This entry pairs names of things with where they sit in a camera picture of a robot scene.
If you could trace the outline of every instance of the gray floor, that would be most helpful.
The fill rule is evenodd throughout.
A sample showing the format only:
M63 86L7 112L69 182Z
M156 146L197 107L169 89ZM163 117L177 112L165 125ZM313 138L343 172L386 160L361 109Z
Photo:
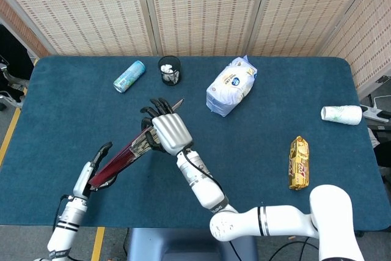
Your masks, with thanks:
M381 94L391 94L391 82L386 85L387 89L380 89ZM379 101L379 107L391 111L391 98ZM8 107L0 112L0 141L4 139L9 123L13 116L14 109ZM79 260L90 260L93 243L95 240L96 228L82 227L79 230L72 248L71 256ZM119 260L126 260L122 245L125 239L126 229L106 228L101 250L101 261L118 257ZM0 226L0 260L9 261L33 261L41 257L47 257L46 245L51 236L50 227L29 227L29 226ZM297 237L291 241L304 240ZM288 237L259 238L258 251L260 261L268 261L272 254L283 244L288 242ZM318 246L317 240L310 240L312 244ZM370 232L362 238L358 238L359 246L366 261L390 260L391 259L391 233L390 232ZM300 244L293 244L282 250L273 260L292 261L298 260L300 255ZM318 252L307 246L304 251L302 261L318 260Z

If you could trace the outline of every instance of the paper cup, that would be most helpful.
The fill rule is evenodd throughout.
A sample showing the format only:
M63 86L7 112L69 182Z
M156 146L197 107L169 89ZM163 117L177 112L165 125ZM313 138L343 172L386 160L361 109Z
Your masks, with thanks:
M358 125L362 118L360 106L325 106L320 112L323 120L330 122L339 122L347 125Z

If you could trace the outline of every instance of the blue tablecloth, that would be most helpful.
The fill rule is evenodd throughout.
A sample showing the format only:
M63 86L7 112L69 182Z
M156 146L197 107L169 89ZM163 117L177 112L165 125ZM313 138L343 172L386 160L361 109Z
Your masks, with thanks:
M112 82L135 60L147 71L124 94ZM239 211L295 205L333 184L351 196L356 230L385 229L391 210L365 122L325 122L326 105L358 105L349 65L328 57L249 57L258 68L250 94L227 117L205 106L206 88L232 57L181 57L183 78L161 82L158 57L47 57L37 64L0 172L0 224L50 225L62 194L105 142L101 166L141 127L151 97L185 102L178 111L198 151ZM288 154L298 135L310 144L310 186L288 189ZM109 189L92 194L85 226L208 227L176 158L149 152Z

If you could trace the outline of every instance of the black cup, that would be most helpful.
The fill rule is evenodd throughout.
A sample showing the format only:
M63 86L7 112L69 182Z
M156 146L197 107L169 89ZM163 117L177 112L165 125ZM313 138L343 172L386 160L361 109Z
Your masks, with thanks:
M166 73L161 70L162 65L169 64L171 65L172 73ZM166 55L163 56L159 62L158 67L161 75L161 80L164 84L168 86L174 86L178 84L181 80L181 62L180 60L174 56L174 55Z

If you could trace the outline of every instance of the can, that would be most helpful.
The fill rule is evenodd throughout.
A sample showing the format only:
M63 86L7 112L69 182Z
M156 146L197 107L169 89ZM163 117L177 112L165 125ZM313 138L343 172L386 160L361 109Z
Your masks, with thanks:
M145 73L145 65L141 61L135 61L128 67L113 83L114 88L120 92L128 90L128 88Z

